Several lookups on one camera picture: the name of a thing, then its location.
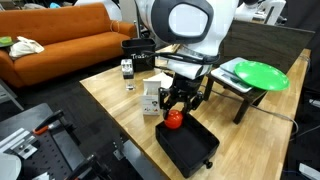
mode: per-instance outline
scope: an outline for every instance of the sofa cushion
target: sofa cushion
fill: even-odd
[[[121,42],[129,38],[116,32],[106,32],[50,44],[44,46],[45,50],[39,54],[15,60],[14,67],[26,85],[33,85],[121,56]]]
[[[110,31],[102,3],[57,9],[0,11],[0,37],[23,36],[41,45]]]

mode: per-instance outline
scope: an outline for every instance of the orange sofa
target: orange sofa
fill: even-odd
[[[102,3],[0,11],[0,22],[0,37],[23,36],[45,48],[14,61],[0,49],[0,78],[16,88],[121,56],[121,42],[136,37],[135,26],[110,20]]]

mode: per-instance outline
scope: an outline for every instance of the black tray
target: black tray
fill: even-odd
[[[169,129],[164,122],[156,126],[156,139],[185,178],[201,166],[211,168],[209,159],[215,154],[219,140],[190,114],[185,115],[178,129]]]

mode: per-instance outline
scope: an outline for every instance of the small white bottle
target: small white bottle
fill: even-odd
[[[122,59],[121,66],[123,79],[125,80],[126,90],[134,90],[136,87],[134,83],[132,59]]]

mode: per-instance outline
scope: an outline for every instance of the white box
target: white box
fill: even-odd
[[[159,115],[159,96],[158,89],[161,81],[143,80],[144,91],[141,95],[142,111],[145,115]]]

